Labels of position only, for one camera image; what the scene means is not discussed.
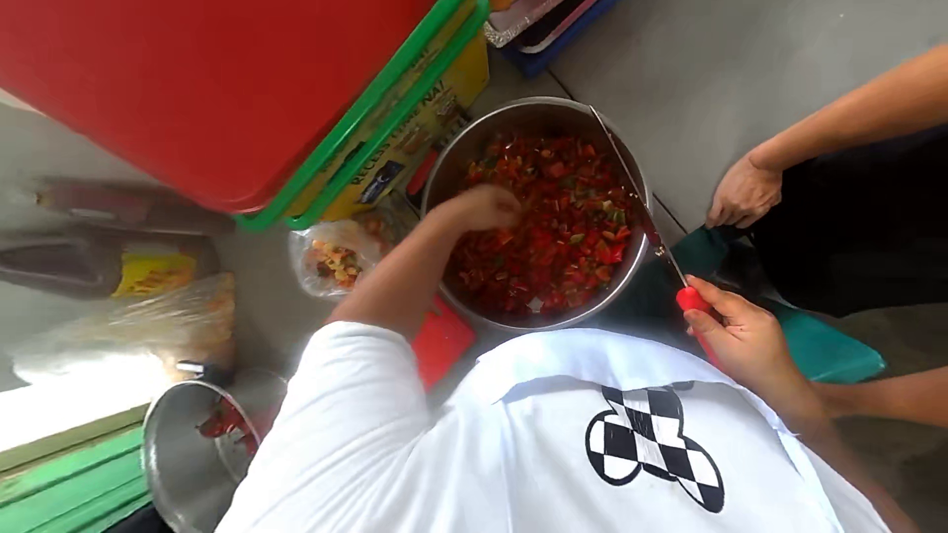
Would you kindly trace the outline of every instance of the white shirt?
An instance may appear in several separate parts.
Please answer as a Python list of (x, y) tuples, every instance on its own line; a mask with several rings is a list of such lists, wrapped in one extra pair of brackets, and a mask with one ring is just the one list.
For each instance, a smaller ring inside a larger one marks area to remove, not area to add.
[(840, 528), (887, 531), (759, 398), (690, 354), (599, 330), (526, 335), (432, 413), (403, 337), (334, 322), (217, 531)]

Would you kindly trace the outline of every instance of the metal pot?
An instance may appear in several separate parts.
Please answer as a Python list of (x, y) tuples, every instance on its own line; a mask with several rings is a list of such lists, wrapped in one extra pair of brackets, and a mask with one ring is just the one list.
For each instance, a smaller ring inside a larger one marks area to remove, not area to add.
[(202, 380), (181, 381), (145, 414), (142, 462), (161, 518), (177, 533), (211, 533), (246, 476), (250, 456), (240, 435), (207, 438), (197, 427), (221, 399), (247, 421), (259, 444), (276, 418), (286, 381), (266, 370), (238, 373), (226, 389)]
[[(647, 205), (651, 209), (651, 193), (639, 172), (638, 165), (635, 164), (635, 158), (622, 141), (622, 135), (615, 126), (606, 118), (603, 118), (603, 121), (615, 137), (622, 157), (629, 165), (639, 191), (646, 196)], [(602, 128), (590, 112), (589, 106), (554, 97), (534, 97), (511, 101), (504, 107), (469, 124), (448, 144), (431, 168), (428, 185), (422, 198), (422, 213), (427, 213), (457, 194), (470, 162), (483, 157), (484, 148), (497, 134), (511, 132), (528, 136), (579, 136), (592, 143), (601, 154), (612, 153), (612, 148), (604, 140)], [(631, 184), (627, 184), (627, 189), (634, 191)], [(648, 249), (646, 235), (641, 229), (632, 229), (632, 232), (631, 242), (637, 243), (638, 246), (629, 247), (626, 259), (616, 269), (609, 286), (599, 291), (589, 302), (563, 314), (535, 314), (523, 317), (483, 313), (465, 299), (462, 287), (452, 279), (442, 280), (441, 292), (466, 315), (507, 331), (526, 333), (566, 327), (588, 319), (615, 300), (622, 289), (629, 284), (635, 270), (645, 261)]]

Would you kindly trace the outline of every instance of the knife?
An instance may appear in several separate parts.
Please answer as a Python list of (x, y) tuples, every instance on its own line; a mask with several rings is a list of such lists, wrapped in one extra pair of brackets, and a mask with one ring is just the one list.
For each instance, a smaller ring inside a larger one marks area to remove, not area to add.
[[(609, 140), (609, 145), (612, 147), (612, 152), (615, 155), (615, 158), (619, 160), (619, 163), (622, 165), (622, 170), (625, 171), (626, 176), (629, 178), (629, 182), (632, 184), (632, 188), (635, 189), (634, 193), (630, 193), (629, 196), (635, 198), (635, 210), (638, 212), (639, 216), (637, 217), (642, 224), (642, 229), (645, 231), (646, 236), (648, 237), (648, 242), (652, 245), (652, 248), (655, 250), (655, 255), (659, 256), (666, 264), (671, 265), (674, 268), (675, 273), (678, 274), (678, 278), (682, 281), (683, 288), (679, 289), (678, 293), (675, 294), (675, 302), (678, 303), (678, 306), (682, 311), (687, 311), (688, 309), (698, 309), (707, 314), (712, 314), (713, 308), (711, 304), (706, 302), (704, 298), (698, 291), (695, 290), (695, 287), (688, 284), (688, 281), (684, 278), (682, 273), (682, 268), (678, 266), (678, 262), (675, 261), (675, 256), (672, 255), (671, 249), (665, 245), (665, 240), (662, 239), (662, 234), (658, 231), (658, 228), (655, 227), (655, 220), (652, 218), (651, 212), (648, 210), (648, 204), (646, 203), (646, 197), (642, 195), (642, 191), (639, 190), (639, 186), (635, 183), (635, 177), (632, 175), (632, 172), (629, 170), (629, 165), (626, 164), (626, 159), (622, 157), (622, 152), (619, 151), (619, 147), (615, 144), (615, 139), (612, 138), (612, 132), (606, 127), (606, 123), (602, 120), (602, 117), (599, 116), (599, 112), (595, 110), (591, 105), (589, 106), (592, 115), (596, 120), (599, 121), (599, 127), (602, 128), (603, 134)], [(704, 336), (700, 333), (695, 332), (695, 338), (698, 339), (698, 344), (702, 346), (704, 353), (708, 356), (708, 362), (713, 364), (715, 367), (720, 368), (720, 360), (718, 359), (718, 354), (715, 353), (714, 349), (710, 344), (707, 343)]]

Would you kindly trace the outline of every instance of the checkered print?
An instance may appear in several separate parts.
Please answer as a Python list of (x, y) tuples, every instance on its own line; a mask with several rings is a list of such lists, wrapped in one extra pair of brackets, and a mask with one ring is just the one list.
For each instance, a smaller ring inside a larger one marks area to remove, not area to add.
[(711, 512), (724, 507), (724, 484), (711, 455), (684, 436), (682, 401), (671, 387), (619, 391), (603, 387), (611, 409), (586, 430), (586, 453), (606, 483), (622, 486), (639, 471), (677, 481)]

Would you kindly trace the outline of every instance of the red knife handle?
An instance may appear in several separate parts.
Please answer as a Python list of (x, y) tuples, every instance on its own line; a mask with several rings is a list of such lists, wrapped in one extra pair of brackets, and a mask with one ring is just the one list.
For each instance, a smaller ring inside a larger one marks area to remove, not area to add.
[[(703, 311), (708, 315), (712, 315), (712, 312), (714, 311), (714, 308), (711, 307), (711, 304), (706, 302), (704, 298), (702, 298), (702, 295), (698, 294), (698, 291), (695, 290), (695, 287), (693, 286), (687, 286), (678, 291), (678, 294), (675, 295), (675, 301), (678, 302), (678, 306), (682, 309), (682, 311), (687, 311), (688, 309), (698, 309), (699, 311)], [(710, 344), (708, 344), (707, 340), (704, 339), (704, 336), (696, 331), (695, 339), (698, 340), (698, 344), (702, 346), (704, 353), (708, 356), (708, 362), (713, 364), (716, 368), (720, 368), (720, 359), (718, 359), (718, 354), (714, 352), (714, 349)]]

